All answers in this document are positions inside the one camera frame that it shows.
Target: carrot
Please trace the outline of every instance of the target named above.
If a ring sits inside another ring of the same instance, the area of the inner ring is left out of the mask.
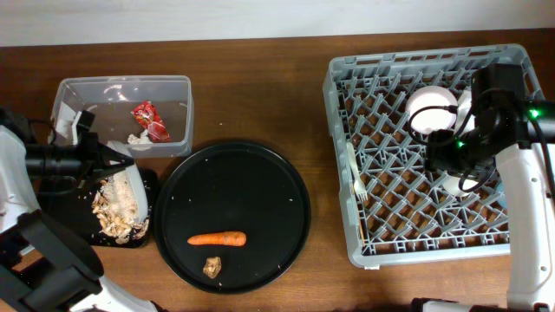
[[[241,231],[195,235],[187,240],[191,245],[219,244],[224,246],[243,246],[246,235]]]

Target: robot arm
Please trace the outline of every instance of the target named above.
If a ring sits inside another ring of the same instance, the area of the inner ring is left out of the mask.
[[[549,145],[555,155],[555,146]],[[539,143],[509,146],[495,156],[505,187],[512,269],[507,292],[511,309],[555,309],[555,215]]]
[[[0,107],[0,298],[17,311],[161,311],[104,277],[93,249],[40,210],[29,176],[70,177],[80,187],[134,163],[81,132],[77,146],[41,146],[26,119]],[[42,258],[14,270],[33,248]]]
[[[525,100],[518,65],[490,65],[477,70],[472,82],[474,130],[457,138],[450,130],[431,133],[426,168],[462,180],[480,179],[481,173],[497,168],[505,187],[513,260],[507,305],[554,310],[555,163],[550,155],[555,155],[555,103]],[[448,311],[448,305],[427,302],[424,310],[441,306]]]

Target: gray dish rack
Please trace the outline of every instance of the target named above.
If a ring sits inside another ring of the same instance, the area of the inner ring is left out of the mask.
[[[464,198],[446,192],[445,172],[424,170],[425,147],[407,134],[407,98],[440,86],[455,97],[491,63],[522,66],[530,99],[544,99],[526,50],[517,45],[339,57],[323,84],[336,149],[339,200],[350,261],[357,267],[509,253],[505,195],[496,174]],[[369,200],[357,201],[346,143],[355,146]]]

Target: plastic food container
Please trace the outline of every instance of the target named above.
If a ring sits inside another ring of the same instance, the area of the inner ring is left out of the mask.
[[[131,111],[151,101],[166,124],[172,142],[129,145],[129,134],[139,137],[143,127]],[[72,144],[71,123],[88,110],[95,114],[92,132],[107,144],[116,140],[134,158],[187,156],[193,145],[193,94],[185,76],[116,76],[69,78],[60,83],[51,121],[58,132],[55,143]]]

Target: black round tray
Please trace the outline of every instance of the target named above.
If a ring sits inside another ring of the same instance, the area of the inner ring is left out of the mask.
[[[153,212],[158,249],[172,270],[204,291],[237,294],[280,277],[304,247],[310,200],[297,170],[249,142],[210,146],[186,159],[163,186]],[[193,235],[242,231],[245,246],[192,246]],[[220,257],[214,279],[202,272]]]

